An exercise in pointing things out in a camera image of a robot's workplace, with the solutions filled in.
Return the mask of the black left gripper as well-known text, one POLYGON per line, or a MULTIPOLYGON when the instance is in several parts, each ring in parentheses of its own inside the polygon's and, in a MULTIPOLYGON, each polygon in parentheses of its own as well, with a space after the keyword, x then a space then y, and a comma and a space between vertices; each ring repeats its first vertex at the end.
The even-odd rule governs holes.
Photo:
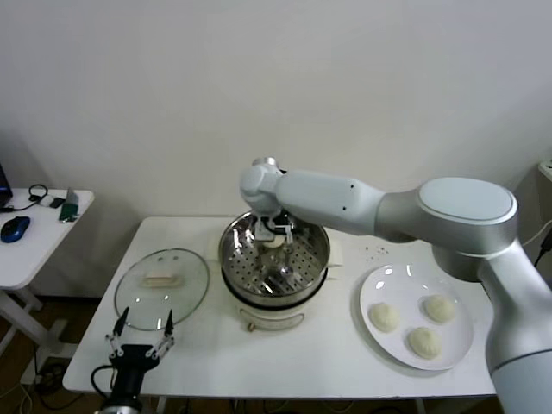
POLYGON ((110 345, 110 362, 116 370, 116 380, 112 389, 114 397, 137 397, 141 392, 146 373, 159 365, 175 343, 173 336, 173 311, 170 310, 163 336, 155 345, 122 345, 120 338, 127 325, 129 307, 118 317, 113 330, 106 336, 110 345))

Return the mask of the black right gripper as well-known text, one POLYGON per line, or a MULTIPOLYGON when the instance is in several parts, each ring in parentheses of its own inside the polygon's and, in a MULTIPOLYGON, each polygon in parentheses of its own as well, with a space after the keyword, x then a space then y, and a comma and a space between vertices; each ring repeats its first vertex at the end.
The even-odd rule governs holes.
POLYGON ((262 216, 261 223, 257 223, 257 240, 270 241, 271 233, 275 235, 283 235, 284 243, 283 250, 286 254, 293 251, 293 243, 297 227, 294 225, 293 218, 287 211, 282 210, 275 217, 262 216))

